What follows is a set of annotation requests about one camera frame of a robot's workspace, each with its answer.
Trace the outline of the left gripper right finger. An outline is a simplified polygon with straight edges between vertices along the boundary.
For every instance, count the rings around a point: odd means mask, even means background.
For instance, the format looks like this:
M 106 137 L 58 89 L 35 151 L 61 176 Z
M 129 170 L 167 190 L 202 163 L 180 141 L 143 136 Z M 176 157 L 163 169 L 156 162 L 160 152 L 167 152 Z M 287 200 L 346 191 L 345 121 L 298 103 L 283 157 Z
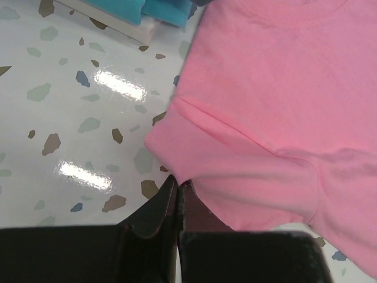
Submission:
M 319 245 L 301 231 L 237 232 L 196 195 L 178 189 L 183 282 L 332 282 Z

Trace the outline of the pink t-shirt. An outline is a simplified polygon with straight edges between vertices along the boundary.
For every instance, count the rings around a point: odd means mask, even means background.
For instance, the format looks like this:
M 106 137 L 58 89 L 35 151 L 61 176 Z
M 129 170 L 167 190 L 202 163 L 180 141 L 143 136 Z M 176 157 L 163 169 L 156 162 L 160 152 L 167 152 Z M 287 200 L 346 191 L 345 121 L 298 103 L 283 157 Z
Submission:
M 145 147 L 231 228 L 308 224 L 376 277 L 376 2 L 208 4 Z

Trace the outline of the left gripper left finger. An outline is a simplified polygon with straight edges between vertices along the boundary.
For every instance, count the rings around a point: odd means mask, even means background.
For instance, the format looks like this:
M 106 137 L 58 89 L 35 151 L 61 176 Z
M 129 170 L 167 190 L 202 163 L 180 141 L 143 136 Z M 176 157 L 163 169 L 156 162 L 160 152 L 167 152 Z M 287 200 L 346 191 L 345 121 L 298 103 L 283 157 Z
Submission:
M 2 282 L 174 282 L 178 184 L 116 225 L 1 230 Z

